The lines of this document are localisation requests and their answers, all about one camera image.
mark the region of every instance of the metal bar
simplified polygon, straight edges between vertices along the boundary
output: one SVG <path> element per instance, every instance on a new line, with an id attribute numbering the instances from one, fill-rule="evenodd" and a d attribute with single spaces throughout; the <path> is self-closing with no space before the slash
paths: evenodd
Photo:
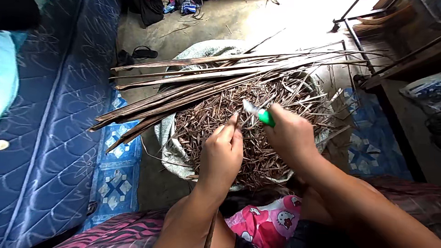
<path id="1" fill-rule="evenodd" d="M 344 42 L 344 40 L 341 41 L 341 44 L 343 46 L 343 50 L 346 51 L 346 43 Z M 352 92 L 355 92 L 355 84 L 354 84 L 354 80 L 352 79 L 352 74 L 351 74 L 351 65 L 348 64 L 348 74 L 349 74 L 349 79 L 351 81 L 351 88 L 352 88 Z"/>
<path id="2" fill-rule="evenodd" d="M 427 43 L 426 45 L 420 47 L 419 49 L 417 49 L 417 50 L 411 52 L 410 54 L 408 54 L 408 55 L 402 57 L 401 59 L 399 59 L 399 60 L 393 62 L 392 64 L 390 64 L 390 65 L 384 67 L 383 69 L 381 69 L 381 70 L 379 70 L 379 71 L 377 71 L 377 72 L 375 72 L 375 73 L 372 73 L 372 76 L 375 76 L 375 75 L 381 74 L 381 73 L 383 73 L 383 72 L 389 70 L 390 68 L 395 67 L 396 65 L 398 65 L 398 64 L 400 64 L 401 62 L 405 61 L 405 60 L 408 59 L 409 57 L 411 57 L 411 56 L 413 56 L 413 55 L 415 55 L 415 54 L 418 54 L 418 53 L 420 53 L 420 52 L 422 52 L 422 51 L 424 51 L 424 50 L 426 50 L 426 49 L 428 49 L 428 48 L 430 48 L 430 47 L 432 47 L 432 46 L 438 44 L 440 41 L 441 41 L 441 36 L 438 37 L 438 38 L 436 38 L 436 39 L 434 39 L 433 41 Z"/>
<path id="3" fill-rule="evenodd" d="M 327 46 L 337 45 L 337 44 L 342 43 L 342 42 L 344 42 L 344 40 L 337 41 L 337 42 L 334 42 L 334 43 L 329 43 L 329 44 L 326 44 L 326 45 L 323 45 L 323 46 L 319 46 L 319 47 L 311 47 L 311 48 L 302 49 L 302 50 L 303 51 L 306 51 L 306 50 L 316 50 L 316 49 L 324 48 L 324 47 L 327 47 Z"/>
<path id="4" fill-rule="evenodd" d="M 354 40 L 355 45 L 357 46 L 358 50 L 359 51 L 364 51 L 363 47 L 361 47 L 360 40 L 358 39 L 357 35 L 355 34 L 354 29 L 352 28 L 352 26 L 349 25 L 347 19 L 344 20 L 344 24 L 346 24 L 346 27 L 348 28 L 349 34 L 352 36 L 352 39 Z M 364 54 L 364 53 L 361 53 L 361 57 L 363 57 L 364 60 L 367 60 L 367 68 L 369 69 L 371 74 L 374 74 L 375 73 L 375 69 L 372 66 L 372 64 L 371 64 L 369 58 L 367 57 L 367 55 Z"/>
<path id="5" fill-rule="evenodd" d="M 341 22 L 344 22 L 345 19 L 351 21 L 351 20 L 355 20 L 355 19 L 357 19 L 359 17 L 360 18 L 371 17 L 371 16 L 375 16 L 375 15 L 381 14 L 383 12 L 386 12 L 386 10 L 387 10 L 387 8 L 377 9 L 377 10 L 373 10 L 373 11 L 367 13 L 367 14 L 364 14 L 364 15 L 358 15 L 358 16 L 354 16 L 354 17 L 342 18 L 342 19 L 339 19 L 339 20 L 333 20 L 333 23 L 341 23 Z"/>
<path id="6" fill-rule="evenodd" d="M 346 15 L 352 10 L 352 8 L 358 3 L 359 0 L 355 0 L 355 2 L 349 7 L 349 9 L 346 11 L 346 13 L 341 17 L 341 19 L 344 19 Z"/>

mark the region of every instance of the dirt floor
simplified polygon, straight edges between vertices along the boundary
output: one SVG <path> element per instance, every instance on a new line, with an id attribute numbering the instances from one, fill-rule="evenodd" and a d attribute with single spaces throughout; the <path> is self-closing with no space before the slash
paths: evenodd
<path id="1" fill-rule="evenodd" d="M 264 43 L 261 49 L 271 52 L 295 51 L 319 45 L 345 40 L 348 49 L 355 49 L 352 40 L 341 27 L 337 33 L 329 33 L 333 27 L 332 20 L 339 19 L 353 3 L 353 0 L 278 0 L 276 5 L 267 0 L 210 0 L 204 1 L 199 24 L 185 30 L 174 30 L 185 27 L 183 23 L 193 25 L 190 16 L 181 17 L 179 11 L 164 15 L 164 19 L 146 29 L 140 27 L 139 15 L 128 13 L 121 17 L 117 48 L 131 53 L 139 45 L 146 45 L 159 52 L 156 59 L 143 60 L 152 62 L 170 60 L 189 46 L 211 39 L 241 39 L 254 44 L 275 32 L 283 32 Z M 361 1 L 348 16 L 368 12 L 376 0 Z M 382 49 L 383 43 L 364 44 L 365 49 Z M 165 68 L 134 69 L 121 71 L 118 75 L 137 75 L 163 72 Z M 321 67 L 316 71 L 323 80 L 323 89 L 333 95 L 338 88 L 350 87 L 348 69 L 342 66 Z M 131 83 L 133 80 L 122 79 L 118 84 Z M 121 92 L 122 96 L 132 103 L 157 92 L 157 87 L 144 87 Z M 326 156 L 337 166 L 347 170 L 347 148 L 350 132 L 343 133 L 334 139 Z M 153 128 L 142 135 L 142 139 L 151 154 L 156 154 L 159 144 Z M 149 210 L 170 206 L 183 196 L 189 194 L 191 186 L 164 169 L 161 162 L 143 154 L 140 166 L 138 200 L 140 210 Z"/>

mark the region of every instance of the hand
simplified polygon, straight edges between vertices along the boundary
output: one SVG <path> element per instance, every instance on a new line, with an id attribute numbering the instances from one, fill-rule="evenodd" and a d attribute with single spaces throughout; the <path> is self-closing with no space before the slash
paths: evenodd
<path id="1" fill-rule="evenodd" d="M 201 153 L 198 185 L 208 194 L 223 198 L 239 173 L 243 159 L 243 140 L 237 113 L 214 130 Z"/>
<path id="2" fill-rule="evenodd" d="M 305 118 L 284 110 L 279 104 L 268 109 L 276 125 L 264 130 L 271 146 L 289 166 L 296 166 L 313 155 L 318 155 L 314 129 Z"/>

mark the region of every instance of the forearm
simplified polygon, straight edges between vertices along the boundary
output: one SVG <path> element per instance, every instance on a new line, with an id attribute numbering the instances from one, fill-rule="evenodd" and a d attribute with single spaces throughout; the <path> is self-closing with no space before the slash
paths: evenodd
<path id="1" fill-rule="evenodd" d="M 431 247 L 439 239 L 416 219 L 359 179 L 345 174 L 321 155 L 295 161 L 293 167 L 345 226 L 362 221 L 393 247 Z"/>
<path id="2" fill-rule="evenodd" d="M 177 218 L 162 230 L 155 248 L 198 247 L 204 244 L 211 220 L 225 196 L 213 196 L 196 187 L 183 204 Z"/>

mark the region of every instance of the pink zebra print fabric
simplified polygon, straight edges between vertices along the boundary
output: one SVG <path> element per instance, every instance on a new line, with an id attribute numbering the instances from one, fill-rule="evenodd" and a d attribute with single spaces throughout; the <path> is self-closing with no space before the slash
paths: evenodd
<path id="1" fill-rule="evenodd" d="M 56 246 L 56 248 L 152 247 L 168 210 L 119 214 Z"/>

